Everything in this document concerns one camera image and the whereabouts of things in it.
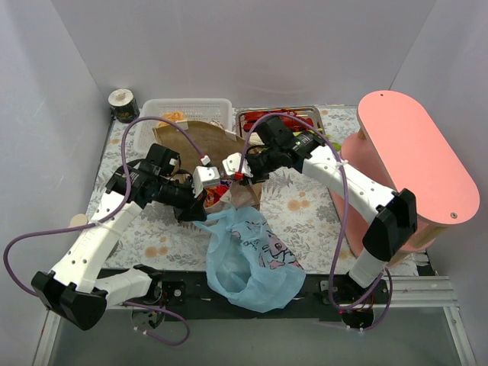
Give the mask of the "red snack packet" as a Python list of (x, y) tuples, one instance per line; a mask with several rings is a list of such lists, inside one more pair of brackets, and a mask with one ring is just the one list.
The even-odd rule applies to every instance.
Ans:
[(213, 188), (206, 188), (205, 191), (207, 196), (204, 202), (204, 207), (208, 208), (217, 204), (229, 189), (230, 187), (228, 185), (218, 185)]

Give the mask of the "red toy lobster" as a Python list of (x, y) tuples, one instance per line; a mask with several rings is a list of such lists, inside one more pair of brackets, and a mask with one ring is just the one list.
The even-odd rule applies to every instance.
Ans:
[(280, 120), (294, 133), (309, 130), (309, 126), (315, 125), (310, 114), (306, 114), (304, 111), (299, 111), (297, 109), (282, 108), (262, 111), (244, 111), (240, 113), (237, 117), (240, 130), (248, 133), (258, 119), (269, 114), (280, 114)]

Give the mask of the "green toy vegetable stalks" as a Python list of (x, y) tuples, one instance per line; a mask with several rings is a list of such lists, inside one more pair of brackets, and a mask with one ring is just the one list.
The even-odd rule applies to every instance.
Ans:
[(332, 136), (328, 133), (317, 134), (317, 137), (321, 146), (328, 146), (336, 152), (339, 152), (342, 148), (342, 145), (334, 141)]

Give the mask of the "brown paper bag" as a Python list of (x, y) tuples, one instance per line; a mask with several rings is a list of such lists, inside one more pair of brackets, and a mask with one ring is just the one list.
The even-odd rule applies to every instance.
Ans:
[[(243, 138), (205, 122), (191, 120), (186, 123), (181, 122), (180, 126), (185, 128), (186, 133), (209, 156), (212, 165), (220, 172), (223, 171), (222, 161), (229, 155), (241, 152), (244, 147)], [(200, 156), (194, 147), (173, 126), (160, 124), (153, 129), (153, 133), (158, 144), (180, 154), (182, 169), (192, 173), (195, 167), (201, 164)], [(216, 213), (233, 204), (237, 208), (254, 207), (259, 210), (261, 195), (261, 184), (251, 186), (234, 184), (217, 204), (205, 209), (208, 213)]]

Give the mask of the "toy fried bread piece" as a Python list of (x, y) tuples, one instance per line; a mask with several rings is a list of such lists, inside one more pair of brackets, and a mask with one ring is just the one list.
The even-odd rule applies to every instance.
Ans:
[(165, 112), (161, 115), (161, 118), (165, 120), (170, 120), (171, 122), (178, 123), (187, 121), (188, 118), (185, 113), (182, 111), (173, 111), (173, 112)]

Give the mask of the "light blue plastic grocery bag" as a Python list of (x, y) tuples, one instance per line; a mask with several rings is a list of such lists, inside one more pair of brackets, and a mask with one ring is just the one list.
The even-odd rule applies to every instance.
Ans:
[(229, 207), (194, 225), (210, 234), (207, 284), (232, 305), (267, 313), (300, 292), (306, 272), (254, 207)]

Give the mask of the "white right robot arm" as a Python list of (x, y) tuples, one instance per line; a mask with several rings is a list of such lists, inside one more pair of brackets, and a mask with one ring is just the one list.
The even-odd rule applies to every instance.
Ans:
[(342, 159), (333, 144), (315, 127), (306, 124), (295, 134), (285, 126), (282, 114), (260, 117), (251, 127), (264, 144), (261, 152), (245, 151), (251, 182), (263, 182), (271, 172), (286, 167), (315, 179), (354, 208), (368, 228), (361, 254), (348, 271), (346, 297), (354, 303), (366, 301), (373, 282), (417, 231), (416, 196), (409, 189), (395, 191), (381, 185)]

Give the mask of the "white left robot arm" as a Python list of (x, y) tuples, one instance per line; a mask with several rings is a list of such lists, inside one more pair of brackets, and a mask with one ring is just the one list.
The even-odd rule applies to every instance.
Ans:
[(206, 193), (196, 176), (173, 180), (180, 155), (157, 143), (143, 159), (119, 167), (105, 186), (100, 203), (69, 251), (53, 268), (31, 281), (36, 295), (54, 313), (81, 330), (92, 328), (105, 310), (126, 300), (153, 305), (161, 299), (162, 276), (135, 265), (106, 278), (98, 275), (126, 228), (153, 201), (171, 206), (180, 221), (204, 221)]

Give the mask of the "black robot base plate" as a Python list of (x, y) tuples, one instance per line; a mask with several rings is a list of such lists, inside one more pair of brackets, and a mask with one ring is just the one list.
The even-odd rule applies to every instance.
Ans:
[(298, 295), (283, 309), (257, 313), (232, 305), (212, 291), (202, 271), (161, 271), (153, 300), (136, 303), (162, 306), (188, 320), (196, 319), (312, 319), (339, 321), (341, 316), (328, 298), (326, 274), (308, 274)]

